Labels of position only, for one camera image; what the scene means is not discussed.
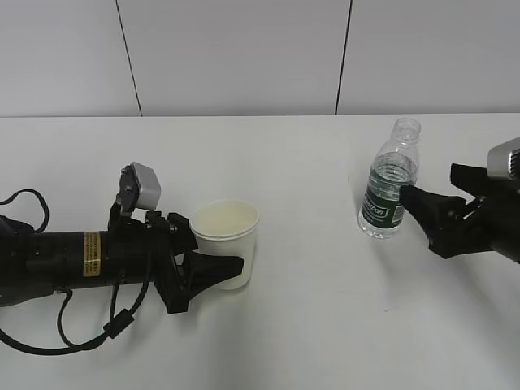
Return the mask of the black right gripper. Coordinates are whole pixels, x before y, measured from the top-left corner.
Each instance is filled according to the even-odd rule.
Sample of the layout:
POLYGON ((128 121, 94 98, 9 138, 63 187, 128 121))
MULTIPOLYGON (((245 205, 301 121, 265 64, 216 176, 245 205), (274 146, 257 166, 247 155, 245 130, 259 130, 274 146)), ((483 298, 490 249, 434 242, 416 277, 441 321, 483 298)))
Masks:
POLYGON ((429 193, 413 185, 400 189, 400 202, 420 225, 429 250, 444 259, 496 252, 519 262, 519 187, 498 182, 492 187, 485 167, 453 163, 450 182, 476 195, 429 193))

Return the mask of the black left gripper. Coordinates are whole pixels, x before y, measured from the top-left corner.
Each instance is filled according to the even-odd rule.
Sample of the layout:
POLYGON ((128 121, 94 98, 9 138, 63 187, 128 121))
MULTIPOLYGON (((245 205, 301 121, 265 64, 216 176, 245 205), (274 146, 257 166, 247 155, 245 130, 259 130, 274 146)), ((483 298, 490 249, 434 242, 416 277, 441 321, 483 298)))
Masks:
POLYGON ((169 314, 186 312, 195 296, 242 274, 243 258, 195 249, 190 221, 181 214, 148 211, 141 222, 122 215, 116 203, 110 208, 107 271, 121 275, 125 284, 152 282, 169 314), (183 266, 178 265, 175 257, 185 252, 183 266))

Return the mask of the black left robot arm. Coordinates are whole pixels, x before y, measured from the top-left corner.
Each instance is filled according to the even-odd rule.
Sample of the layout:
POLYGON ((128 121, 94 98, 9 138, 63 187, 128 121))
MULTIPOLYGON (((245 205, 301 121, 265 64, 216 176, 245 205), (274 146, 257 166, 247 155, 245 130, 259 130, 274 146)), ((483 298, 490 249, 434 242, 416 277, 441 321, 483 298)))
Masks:
POLYGON ((199 251, 189 219, 148 211, 139 221, 115 211, 93 232, 13 232, 1 236, 1 305, 47 297, 63 288, 149 280, 167 313, 184 313, 199 293, 241 275, 244 260, 199 251))

